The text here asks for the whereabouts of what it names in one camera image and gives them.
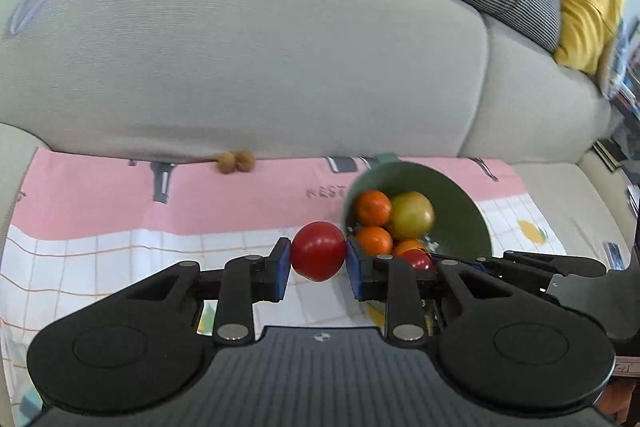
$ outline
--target green bowl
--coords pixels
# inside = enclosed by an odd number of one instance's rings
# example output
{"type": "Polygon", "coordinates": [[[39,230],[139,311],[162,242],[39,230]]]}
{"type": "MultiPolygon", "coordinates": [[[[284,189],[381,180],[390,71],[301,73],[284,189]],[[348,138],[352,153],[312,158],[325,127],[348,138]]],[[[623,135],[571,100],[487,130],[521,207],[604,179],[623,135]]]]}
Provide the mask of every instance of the green bowl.
{"type": "Polygon", "coordinates": [[[403,162],[393,155],[382,155],[378,159],[380,163],[351,185],[344,203],[343,232],[348,233],[355,227],[353,203],[365,190],[377,189],[389,198],[415,191],[429,198],[433,205],[436,218],[429,237],[438,243],[436,253],[463,261],[492,256],[491,238],[484,219],[462,188],[424,165],[403,162]]]}

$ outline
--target brown nut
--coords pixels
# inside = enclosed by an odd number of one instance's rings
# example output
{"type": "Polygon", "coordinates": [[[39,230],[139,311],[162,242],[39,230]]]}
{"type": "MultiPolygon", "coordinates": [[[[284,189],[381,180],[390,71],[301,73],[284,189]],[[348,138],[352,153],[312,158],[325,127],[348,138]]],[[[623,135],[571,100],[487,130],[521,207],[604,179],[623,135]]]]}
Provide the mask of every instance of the brown nut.
{"type": "Polygon", "coordinates": [[[236,158],[233,153],[223,152],[218,156],[218,163],[216,163],[218,172],[222,174],[231,174],[236,170],[236,158]]]}
{"type": "Polygon", "coordinates": [[[251,151],[240,151],[236,153],[236,168],[240,172],[251,172],[255,167],[255,158],[251,151]]]}

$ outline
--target yellow pillow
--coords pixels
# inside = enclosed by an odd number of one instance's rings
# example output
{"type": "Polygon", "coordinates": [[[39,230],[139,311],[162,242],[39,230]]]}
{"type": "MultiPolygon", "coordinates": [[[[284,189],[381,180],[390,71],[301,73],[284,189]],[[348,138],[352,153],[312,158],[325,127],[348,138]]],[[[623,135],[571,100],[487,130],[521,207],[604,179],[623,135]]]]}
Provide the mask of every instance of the yellow pillow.
{"type": "Polygon", "coordinates": [[[561,66],[595,74],[605,45],[615,36],[625,0],[560,0],[560,42],[554,58],[561,66]]]}

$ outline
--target white grid pattern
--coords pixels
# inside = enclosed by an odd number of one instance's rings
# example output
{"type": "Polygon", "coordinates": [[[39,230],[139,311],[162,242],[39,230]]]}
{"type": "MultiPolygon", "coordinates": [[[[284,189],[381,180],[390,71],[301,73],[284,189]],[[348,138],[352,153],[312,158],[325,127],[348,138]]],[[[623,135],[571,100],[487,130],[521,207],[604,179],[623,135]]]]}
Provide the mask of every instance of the white grid pattern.
{"type": "MultiPolygon", "coordinates": [[[[490,231],[495,257],[501,257],[504,250],[565,254],[528,194],[481,201],[478,207],[490,231]],[[530,241],[518,220],[542,230],[546,242],[540,245],[530,241]]],[[[193,260],[202,269],[219,269],[242,255],[267,256],[279,237],[292,239],[298,230],[289,227],[177,236],[139,229],[69,241],[41,241],[11,225],[0,266],[0,343],[14,408],[31,388],[27,347],[53,320],[180,261],[193,260]]],[[[254,305],[255,331],[259,336],[265,325],[371,325],[364,306],[353,299],[344,267],[324,283],[311,283],[292,270],[284,301],[254,305]]],[[[215,303],[208,302],[207,308],[214,312],[215,303]]]]}

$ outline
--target sofa seat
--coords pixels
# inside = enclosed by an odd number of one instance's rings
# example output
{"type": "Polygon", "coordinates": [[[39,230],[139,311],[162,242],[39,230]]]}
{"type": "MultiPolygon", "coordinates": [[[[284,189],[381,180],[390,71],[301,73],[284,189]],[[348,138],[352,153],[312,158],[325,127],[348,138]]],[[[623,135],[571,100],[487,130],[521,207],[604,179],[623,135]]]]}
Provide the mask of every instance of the sofa seat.
{"type": "Polygon", "coordinates": [[[459,156],[577,163],[606,136],[611,108],[580,71],[484,16],[489,60],[476,119],[459,156]]]}
{"type": "Polygon", "coordinates": [[[578,167],[587,175],[591,184],[598,191],[620,232],[622,232],[626,245],[631,248],[636,238],[638,220],[626,202],[626,187],[630,183],[626,174],[621,169],[610,172],[593,151],[588,151],[582,157],[578,162],[578,167]]]}
{"type": "MultiPolygon", "coordinates": [[[[577,165],[527,163],[513,168],[567,254],[591,257],[609,267],[604,251],[604,242],[609,241],[620,247],[623,262],[628,266],[628,242],[607,204],[577,165]]],[[[624,200],[625,193],[618,191],[610,198],[624,200]]]]}

